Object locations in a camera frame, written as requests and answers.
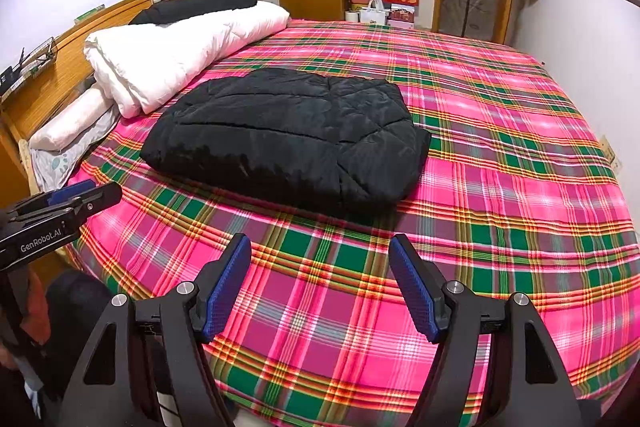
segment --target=bag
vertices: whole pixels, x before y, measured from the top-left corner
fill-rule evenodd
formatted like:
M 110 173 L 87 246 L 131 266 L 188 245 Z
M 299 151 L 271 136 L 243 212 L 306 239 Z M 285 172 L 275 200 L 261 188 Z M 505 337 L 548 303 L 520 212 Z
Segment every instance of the bag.
M 184 94 L 140 157 L 170 176 L 344 217 L 394 209 L 430 140 L 396 84 L 264 68 Z
M 386 24 L 386 16 L 388 11 L 384 9 L 384 5 L 379 0 L 370 0 L 366 8 L 360 10 L 360 22 L 365 24 Z

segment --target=wall socket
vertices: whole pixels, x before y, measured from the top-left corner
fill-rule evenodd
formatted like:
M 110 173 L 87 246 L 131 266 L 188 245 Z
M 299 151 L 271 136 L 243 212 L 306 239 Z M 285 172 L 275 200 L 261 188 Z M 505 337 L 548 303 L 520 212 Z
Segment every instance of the wall socket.
M 618 175 L 619 172 L 622 171 L 622 162 L 620 161 L 620 158 L 616 156 L 615 151 L 611 148 L 611 144 L 609 143 L 609 140 L 607 140 L 607 137 L 603 136 L 600 138 L 599 144 L 602 152 L 604 152 L 604 157 L 611 165 L 613 174 Z

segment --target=folded white duvet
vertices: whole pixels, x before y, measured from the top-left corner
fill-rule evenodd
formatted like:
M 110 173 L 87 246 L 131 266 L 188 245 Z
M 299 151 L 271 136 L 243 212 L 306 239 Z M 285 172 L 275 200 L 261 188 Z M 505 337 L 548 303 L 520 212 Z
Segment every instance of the folded white duvet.
M 84 56 L 125 118 L 150 113 L 214 60 L 286 28 L 289 13 L 268 2 L 167 25 L 118 26 L 91 33 Z

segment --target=white bag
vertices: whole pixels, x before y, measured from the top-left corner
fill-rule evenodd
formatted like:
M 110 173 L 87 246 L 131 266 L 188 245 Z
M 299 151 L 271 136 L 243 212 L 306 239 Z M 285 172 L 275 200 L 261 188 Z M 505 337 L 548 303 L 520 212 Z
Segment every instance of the white bag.
M 360 22 L 365 24 L 386 24 L 387 10 L 378 8 L 378 1 L 370 0 L 369 6 L 360 10 Z

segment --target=black jacket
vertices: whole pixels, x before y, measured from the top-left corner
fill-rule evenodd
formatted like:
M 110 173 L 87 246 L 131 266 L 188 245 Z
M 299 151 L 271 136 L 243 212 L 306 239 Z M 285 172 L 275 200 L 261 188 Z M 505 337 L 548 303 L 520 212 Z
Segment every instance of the black jacket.
M 140 155 L 160 172 L 255 198 L 370 213 L 407 197 L 430 139 L 394 84 L 268 68 L 185 94 Z

